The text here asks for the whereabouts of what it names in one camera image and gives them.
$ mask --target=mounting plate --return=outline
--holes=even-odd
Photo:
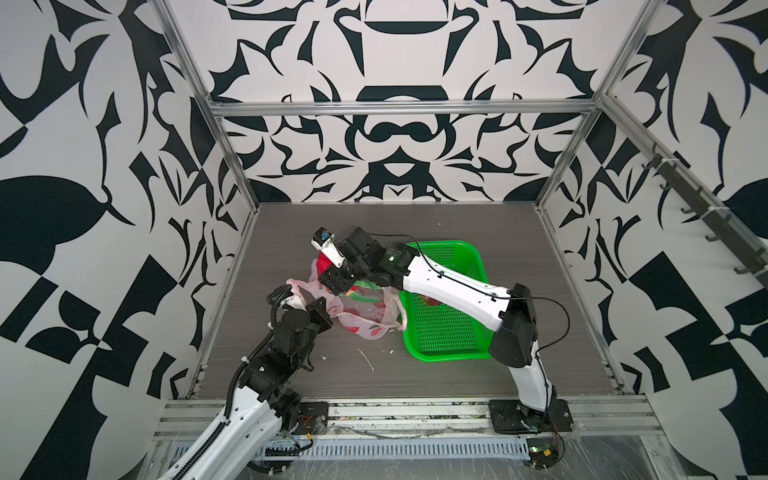
[[[326,425],[328,425],[328,402],[301,402],[299,426],[296,427],[293,434],[314,434]]]
[[[524,435],[537,433],[537,428],[526,425],[523,419],[522,404],[519,400],[491,400],[488,410],[491,413],[491,424],[497,433],[508,435]],[[570,432],[573,429],[573,418],[568,403],[557,399],[549,408],[550,423],[545,423],[541,430],[553,432],[553,423],[559,432]]]

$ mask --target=green object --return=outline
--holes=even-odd
[[[350,300],[362,303],[378,303],[384,301],[382,287],[368,280],[357,280],[355,286],[359,287],[349,294]]]
[[[481,282],[488,282],[480,253],[460,240],[419,242],[432,262]],[[422,362],[489,359],[493,332],[466,313],[447,306],[429,306],[415,293],[401,292],[400,301],[408,314],[408,329],[402,338],[406,348]]]

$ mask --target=debris on table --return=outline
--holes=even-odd
[[[361,349],[357,349],[357,351],[360,352],[360,355],[362,355],[364,359],[366,359],[366,362],[368,362],[368,366],[371,367],[371,372],[376,373],[376,371],[373,369],[373,365],[371,365],[371,361],[368,360],[368,357],[366,356],[366,354],[363,353]]]

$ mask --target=pink plastic bag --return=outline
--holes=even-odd
[[[389,329],[405,330],[408,326],[406,309],[400,303],[397,290],[391,287],[381,289],[382,299],[376,303],[356,302],[346,296],[338,297],[331,294],[317,279],[317,259],[312,260],[312,273],[309,282],[288,279],[286,283],[291,285],[291,291],[297,295],[306,305],[301,290],[308,292],[314,299],[323,297],[326,299],[326,310],[331,317],[336,317],[339,322],[350,332],[360,335],[364,339],[375,340],[384,336]],[[402,314],[402,325],[397,321]]]

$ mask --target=patterned wall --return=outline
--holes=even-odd
[[[171,0],[218,101],[590,96],[641,0]]]
[[[670,0],[619,100],[768,238],[768,5]]]
[[[216,101],[590,98],[641,0],[171,0]],[[576,114],[229,118],[261,201],[535,200]]]
[[[120,478],[248,215],[144,0],[0,6],[2,477]]]
[[[261,201],[535,200],[578,114],[228,118]]]
[[[670,0],[620,100],[766,237],[765,2]],[[630,390],[692,475],[768,474],[768,291],[602,116],[547,211]]]

